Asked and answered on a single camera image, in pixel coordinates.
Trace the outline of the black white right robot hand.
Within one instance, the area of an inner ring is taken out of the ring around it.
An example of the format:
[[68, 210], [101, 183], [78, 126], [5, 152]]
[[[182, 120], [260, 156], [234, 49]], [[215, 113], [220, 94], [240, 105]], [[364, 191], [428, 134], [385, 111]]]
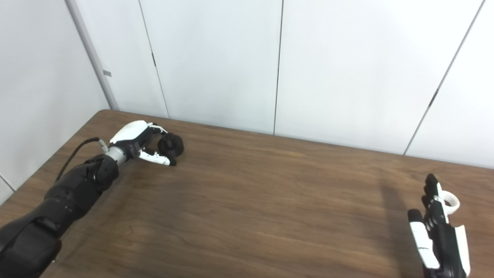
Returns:
[[469, 247], [464, 225], [449, 220], [461, 206], [458, 197], [443, 190], [430, 173], [425, 179], [421, 201], [425, 213], [407, 212], [409, 226], [422, 261], [425, 278], [467, 278], [471, 273]]

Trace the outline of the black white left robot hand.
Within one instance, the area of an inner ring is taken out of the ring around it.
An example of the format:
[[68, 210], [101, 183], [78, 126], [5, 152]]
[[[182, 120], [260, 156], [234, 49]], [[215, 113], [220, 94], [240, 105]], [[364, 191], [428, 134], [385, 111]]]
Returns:
[[111, 139], [109, 150], [105, 152], [117, 165], [122, 165], [130, 159], [142, 159], [159, 165], [175, 166], [176, 159], [170, 154], [160, 153], [145, 147], [155, 135], [171, 136], [166, 129], [155, 123], [139, 120], [133, 121], [121, 128]]

